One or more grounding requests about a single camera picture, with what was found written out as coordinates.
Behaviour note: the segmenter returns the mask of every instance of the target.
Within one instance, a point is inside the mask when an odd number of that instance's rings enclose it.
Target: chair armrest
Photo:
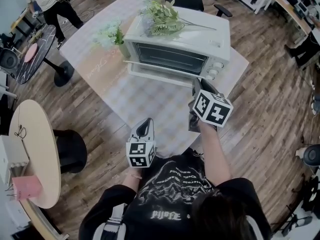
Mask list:
[[[228,11],[226,8],[224,8],[222,5],[220,4],[215,4],[214,5],[215,8],[217,8],[219,11],[216,14],[218,17],[221,17],[222,14],[224,14],[225,16],[227,16],[228,18],[232,17],[232,13],[230,11]]]

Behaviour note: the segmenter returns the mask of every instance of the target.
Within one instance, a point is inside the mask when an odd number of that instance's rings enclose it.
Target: green vase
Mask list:
[[[122,53],[123,57],[126,59],[130,58],[130,53],[128,51],[128,48],[126,47],[125,43],[119,44],[119,50]]]

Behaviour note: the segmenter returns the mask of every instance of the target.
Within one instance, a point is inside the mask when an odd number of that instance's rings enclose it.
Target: oven knob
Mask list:
[[[223,69],[224,68],[224,64],[222,62],[216,61],[213,63],[213,67],[214,68],[218,68],[218,69]]]
[[[208,73],[209,73],[209,75],[218,75],[219,72],[215,69],[209,69]]]
[[[208,74],[207,74],[207,75],[205,76],[205,79],[208,79],[208,80],[214,80],[215,78],[214,78],[214,77],[212,77],[211,75],[208,75]]]

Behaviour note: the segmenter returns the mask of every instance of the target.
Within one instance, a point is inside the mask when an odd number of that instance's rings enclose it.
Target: white toaster oven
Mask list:
[[[197,25],[160,36],[147,36],[142,17],[129,27],[124,42],[132,75],[191,87],[193,78],[213,80],[230,60],[227,19],[201,11],[174,7],[181,19]]]

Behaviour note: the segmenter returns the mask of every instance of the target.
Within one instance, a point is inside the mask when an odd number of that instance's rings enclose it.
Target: black and white marker cube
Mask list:
[[[223,127],[233,108],[228,99],[201,89],[192,109],[201,121]]]
[[[156,151],[156,142],[127,142],[126,143],[126,157],[130,167],[146,168],[150,167]]]

